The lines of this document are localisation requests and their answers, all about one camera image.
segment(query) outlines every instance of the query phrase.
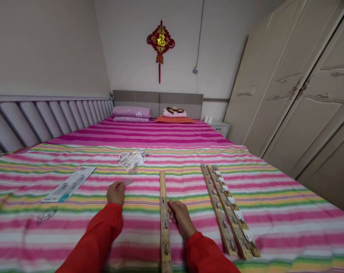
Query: wardrobe handle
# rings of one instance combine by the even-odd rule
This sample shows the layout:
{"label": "wardrobe handle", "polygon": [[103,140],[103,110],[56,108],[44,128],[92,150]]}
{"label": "wardrobe handle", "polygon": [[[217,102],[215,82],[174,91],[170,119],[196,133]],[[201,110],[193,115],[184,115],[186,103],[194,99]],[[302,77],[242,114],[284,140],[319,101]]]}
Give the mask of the wardrobe handle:
{"label": "wardrobe handle", "polygon": [[306,88],[309,86],[311,78],[312,78],[312,75],[308,78],[308,80],[302,86],[302,88],[301,88],[301,90],[297,96],[298,99],[302,96],[302,94],[305,92]]}
{"label": "wardrobe handle", "polygon": [[319,97],[321,99],[329,99],[330,95],[328,93],[325,93],[325,94],[319,94],[319,95],[317,95],[317,97]]}
{"label": "wardrobe handle", "polygon": [[333,72],[331,74],[332,77],[336,78],[336,77],[339,77],[339,76],[343,76],[344,75],[344,72],[343,73],[340,73],[340,72]]}
{"label": "wardrobe handle", "polygon": [[301,83],[301,79],[302,79],[302,77],[298,80],[298,82],[296,83],[296,85],[292,88],[290,99],[292,99],[292,98],[294,97],[294,95],[296,94],[297,88],[298,88],[298,86],[299,86],[300,83]]}

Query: gold chinese character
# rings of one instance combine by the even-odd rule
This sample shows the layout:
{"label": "gold chinese character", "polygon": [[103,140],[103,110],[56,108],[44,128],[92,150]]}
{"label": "gold chinese character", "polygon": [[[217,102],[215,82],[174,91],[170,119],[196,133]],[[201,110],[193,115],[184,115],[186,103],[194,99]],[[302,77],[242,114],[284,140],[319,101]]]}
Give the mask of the gold chinese character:
{"label": "gold chinese character", "polygon": [[166,46],[166,41],[164,40],[164,35],[160,34],[159,38],[157,39],[157,45],[159,46]]}

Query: gray headboard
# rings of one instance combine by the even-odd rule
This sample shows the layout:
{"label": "gray headboard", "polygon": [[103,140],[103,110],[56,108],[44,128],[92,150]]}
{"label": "gray headboard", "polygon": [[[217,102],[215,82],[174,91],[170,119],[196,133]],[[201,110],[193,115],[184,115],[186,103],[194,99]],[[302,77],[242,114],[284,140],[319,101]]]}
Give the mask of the gray headboard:
{"label": "gray headboard", "polygon": [[115,106],[139,106],[150,108],[152,118],[162,114],[164,108],[178,107],[192,119],[201,118],[203,94],[162,93],[147,91],[113,90]]}

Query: pink striped bed cover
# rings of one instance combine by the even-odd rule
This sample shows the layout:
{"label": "pink striped bed cover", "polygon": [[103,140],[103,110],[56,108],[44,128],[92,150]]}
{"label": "pink striped bed cover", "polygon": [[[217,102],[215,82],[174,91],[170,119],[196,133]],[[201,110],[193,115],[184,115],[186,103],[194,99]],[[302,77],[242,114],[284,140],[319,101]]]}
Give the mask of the pink striped bed cover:
{"label": "pink striped bed cover", "polygon": [[[0,158],[0,272],[54,272],[106,204],[108,185],[127,178],[119,153],[136,149],[150,156],[126,187],[123,231],[108,271],[158,272],[161,170],[168,198],[185,203],[196,228],[223,250],[200,170],[208,163],[219,166],[262,255],[227,256],[241,272],[344,272],[344,212],[335,206],[204,122],[112,118]],[[80,165],[96,170],[67,202],[41,202]],[[183,241],[172,222],[170,237],[174,272],[185,272]]]}

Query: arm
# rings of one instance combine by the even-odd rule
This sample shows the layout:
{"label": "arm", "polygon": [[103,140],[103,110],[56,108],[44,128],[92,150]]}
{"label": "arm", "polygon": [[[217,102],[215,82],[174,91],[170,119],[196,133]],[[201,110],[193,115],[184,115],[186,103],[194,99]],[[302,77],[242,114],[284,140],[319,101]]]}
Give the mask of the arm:
{"label": "arm", "polygon": [[178,224],[180,234],[187,241],[187,264],[192,273],[240,273],[213,240],[197,232],[186,205],[179,201],[169,201],[169,206],[169,218]]}
{"label": "arm", "polygon": [[90,221],[85,234],[57,273],[99,273],[105,264],[111,243],[123,228],[124,184],[115,182],[107,190],[109,202]]}
{"label": "arm", "polygon": [[240,272],[217,244],[201,232],[195,233],[187,241],[187,264],[191,272]]}

